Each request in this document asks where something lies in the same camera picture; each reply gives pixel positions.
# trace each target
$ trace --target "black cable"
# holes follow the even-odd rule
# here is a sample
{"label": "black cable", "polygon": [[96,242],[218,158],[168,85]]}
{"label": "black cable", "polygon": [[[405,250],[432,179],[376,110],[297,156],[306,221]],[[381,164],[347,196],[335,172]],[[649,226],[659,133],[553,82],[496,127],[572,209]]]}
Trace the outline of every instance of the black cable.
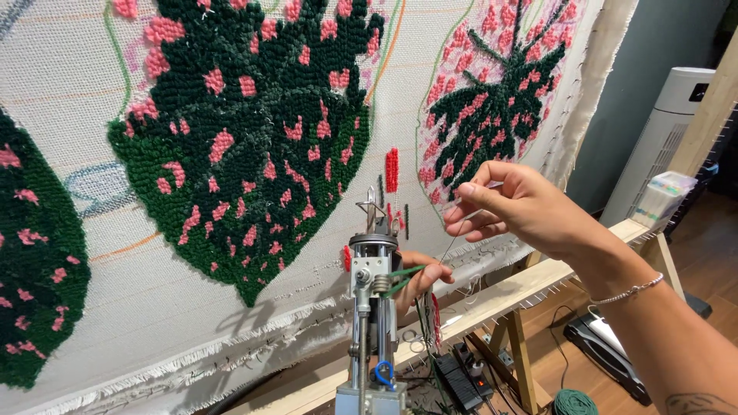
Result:
{"label": "black cable", "polygon": [[497,379],[494,377],[494,372],[492,371],[492,365],[490,365],[489,362],[487,362],[484,359],[481,359],[481,360],[484,362],[484,365],[487,366],[487,370],[489,371],[490,376],[492,376],[492,382],[494,383],[494,387],[497,389],[498,392],[500,392],[500,396],[505,400],[505,403],[508,405],[508,407],[510,407],[510,410],[512,411],[512,413],[515,415],[520,415],[519,413],[517,413],[515,408],[513,408],[512,405],[510,404],[510,401],[508,401],[507,396],[505,396],[505,394],[503,393],[503,390],[500,387],[500,385],[497,384]]}
{"label": "black cable", "polygon": [[559,353],[564,357],[564,361],[566,362],[566,367],[564,367],[564,373],[561,374],[561,389],[564,388],[564,378],[566,377],[566,371],[569,370],[569,359],[566,358],[566,354],[564,354],[564,350],[561,348],[561,344],[559,343],[559,339],[556,338],[556,335],[554,334],[554,323],[556,322],[556,314],[559,313],[560,309],[568,309],[572,314],[574,314],[577,318],[579,318],[579,315],[576,314],[574,310],[571,309],[569,306],[559,306],[559,308],[556,309],[556,311],[553,312],[553,317],[551,318],[551,324],[548,326],[548,331],[551,333],[551,337],[553,337],[553,341],[556,342],[556,348],[559,350]]}

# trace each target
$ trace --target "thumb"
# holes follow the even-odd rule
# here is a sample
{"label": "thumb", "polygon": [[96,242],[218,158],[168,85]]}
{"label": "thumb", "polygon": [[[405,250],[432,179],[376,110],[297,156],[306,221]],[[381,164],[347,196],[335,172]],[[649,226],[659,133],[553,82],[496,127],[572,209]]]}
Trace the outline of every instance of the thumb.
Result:
{"label": "thumb", "polygon": [[488,210],[504,220],[513,211],[513,201],[500,194],[497,189],[490,189],[476,183],[462,183],[458,187],[459,196],[478,208]]}

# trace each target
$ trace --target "hand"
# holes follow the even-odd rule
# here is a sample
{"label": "hand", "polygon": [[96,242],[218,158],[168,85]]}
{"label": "hand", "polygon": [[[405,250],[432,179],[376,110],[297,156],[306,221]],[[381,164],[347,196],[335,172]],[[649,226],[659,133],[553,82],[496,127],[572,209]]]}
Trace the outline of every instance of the hand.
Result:
{"label": "hand", "polygon": [[[490,182],[501,184],[487,188]],[[586,251],[583,247],[613,236],[540,173],[524,165],[484,162],[472,182],[459,186],[458,194],[462,202],[444,215],[446,232],[466,235],[469,242],[509,231],[549,257],[566,261]]]}
{"label": "hand", "polygon": [[413,305],[413,301],[428,290],[438,279],[446,284],[454,283],[451,268],[440,265],[438,259],[416,251],[402,251],[399,254],[402,255],[402,267],[405,270],[418,265],[425,265],[426,267],[413,275],[413,279],[393,296],[398,318],[407,314],[407,310]]}

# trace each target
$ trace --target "metal spring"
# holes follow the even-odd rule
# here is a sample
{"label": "metal spring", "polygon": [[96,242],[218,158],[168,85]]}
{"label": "metal spring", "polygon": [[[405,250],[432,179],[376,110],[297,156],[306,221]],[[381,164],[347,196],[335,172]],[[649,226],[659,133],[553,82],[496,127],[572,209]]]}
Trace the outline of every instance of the metal spring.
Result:
{"label": "metal spring", "polygon": [[387,292],[390,290],[390,286],[392,285],[392,278],[390,278],[387,274],[380,274],[374,276],[374,283],[372,284],[372,289],[374,292],[378,292],[380,294]]}

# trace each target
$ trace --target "tattoo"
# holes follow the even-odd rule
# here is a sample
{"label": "tattoo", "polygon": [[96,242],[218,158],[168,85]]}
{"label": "tattoo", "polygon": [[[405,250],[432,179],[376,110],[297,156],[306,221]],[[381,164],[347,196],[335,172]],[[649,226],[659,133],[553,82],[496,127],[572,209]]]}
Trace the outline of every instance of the tattoo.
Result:
{"label": "tattoo", "polygon": [[668,415],[738,415],[738,407],[713,394],[676,394],[666,398]]}

